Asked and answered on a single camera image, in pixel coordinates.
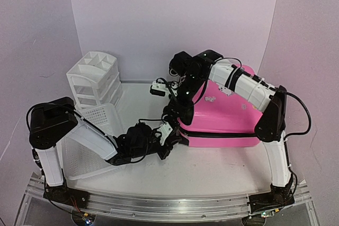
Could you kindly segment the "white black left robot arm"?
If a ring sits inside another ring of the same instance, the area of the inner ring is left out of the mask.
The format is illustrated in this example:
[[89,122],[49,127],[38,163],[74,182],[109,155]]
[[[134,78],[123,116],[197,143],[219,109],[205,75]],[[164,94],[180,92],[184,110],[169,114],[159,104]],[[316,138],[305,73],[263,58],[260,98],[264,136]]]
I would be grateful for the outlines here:
[[71,199],[70,189],[64,186],[59,142],[76,141],[113,166],[137,164],[152,154],[164,160],[181,137],[176,122],[164,118],[158,121],[160,126],[151,128],[148,119],[140,119],[124,132],[114,105],[108,103],[79,112],[69,97],[34,105],[26,115],[29,143],[39,157],[50,193],[59,203]]

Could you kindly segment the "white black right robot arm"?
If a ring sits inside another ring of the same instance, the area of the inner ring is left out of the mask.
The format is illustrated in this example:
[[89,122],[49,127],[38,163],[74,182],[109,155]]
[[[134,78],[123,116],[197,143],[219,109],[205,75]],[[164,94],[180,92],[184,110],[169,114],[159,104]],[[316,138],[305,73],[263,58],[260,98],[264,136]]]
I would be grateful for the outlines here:
[[287,91],[274,87],[239,60],[206,50],[182,51],[169,63],[178,77],[162,84],[170,96],[163,115],[179,142],[189,147],[252,147],[262,143],[271,171],[270,191],[249,197],[252,211],[278,209],[294,202],[296,176],[286,146]]

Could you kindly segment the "pink cartoon hard-shell suitcase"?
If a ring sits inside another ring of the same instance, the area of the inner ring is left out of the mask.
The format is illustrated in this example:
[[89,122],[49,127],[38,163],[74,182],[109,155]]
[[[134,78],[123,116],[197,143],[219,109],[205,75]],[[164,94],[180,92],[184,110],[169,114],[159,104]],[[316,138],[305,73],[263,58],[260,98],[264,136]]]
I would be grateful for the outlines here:
[[178,117],[183,144],[189,147],[253,147],[259,144],[254,128],[262,113],[228,88],[238,67],[216,63],[208,84],[193,97],[195,105]]

